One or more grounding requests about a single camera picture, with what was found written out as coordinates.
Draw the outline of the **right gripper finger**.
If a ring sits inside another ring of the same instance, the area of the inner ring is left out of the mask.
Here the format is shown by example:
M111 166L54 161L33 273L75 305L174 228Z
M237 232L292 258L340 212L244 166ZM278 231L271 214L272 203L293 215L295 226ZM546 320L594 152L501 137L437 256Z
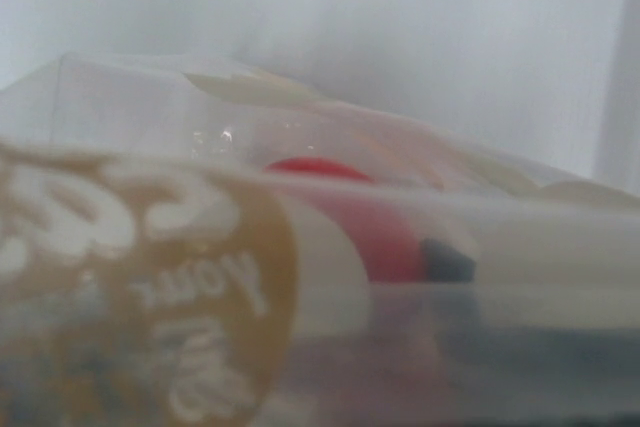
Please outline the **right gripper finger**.
M472 282L475 260L437 239L422 241L422 259L430 282Z

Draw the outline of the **clear zip top bag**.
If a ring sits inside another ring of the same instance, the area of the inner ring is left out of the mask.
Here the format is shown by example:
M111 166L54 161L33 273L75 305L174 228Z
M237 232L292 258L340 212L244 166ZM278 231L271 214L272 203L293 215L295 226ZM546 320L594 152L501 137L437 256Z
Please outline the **clear zip top bag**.
M474 280L370 281L302 189ZM1 94L1 422L635 426L639 200L257 68L62 57Z

